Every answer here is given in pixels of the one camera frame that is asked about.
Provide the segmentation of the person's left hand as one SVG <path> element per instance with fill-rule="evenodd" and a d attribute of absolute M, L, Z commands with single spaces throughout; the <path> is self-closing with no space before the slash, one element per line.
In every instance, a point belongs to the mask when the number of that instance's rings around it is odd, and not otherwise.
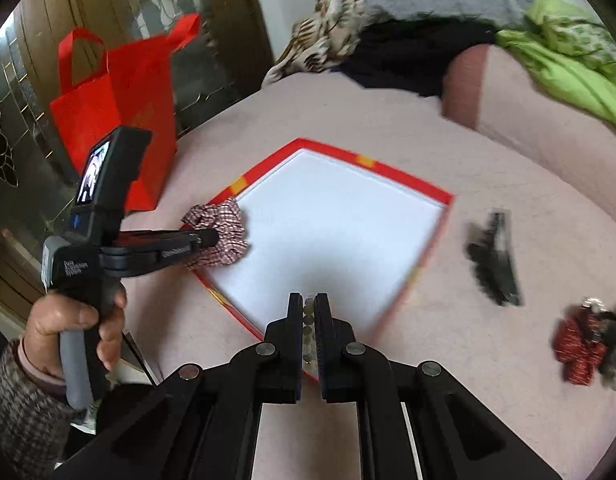
<path fill-rule="evenodd" d="M 63 379 L 58 335 L 64 330 L 97 327 L 101 340 L 96 355 L 107 370 L 112 370 L 122 350 L 126 304 L 126 290 L 119 285 L 112 312 L 99 321 L 99 313 L 94 307 L 59 294 L 44 296 L 32 306 L 23 336 L 23 350 L 28 362 L 42 374 Z"/>

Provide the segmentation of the checkered sleeve left forearm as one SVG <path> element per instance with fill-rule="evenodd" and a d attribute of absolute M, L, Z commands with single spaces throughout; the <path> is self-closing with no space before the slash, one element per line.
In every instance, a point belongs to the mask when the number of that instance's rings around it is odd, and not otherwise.
<path fill-rule="evenodd" d="M 13 479 L 46 479 L 77 412 L 36 384 L 28 370 L 22 343 L 9 342 L 0 356 L 0 466 Z"/>

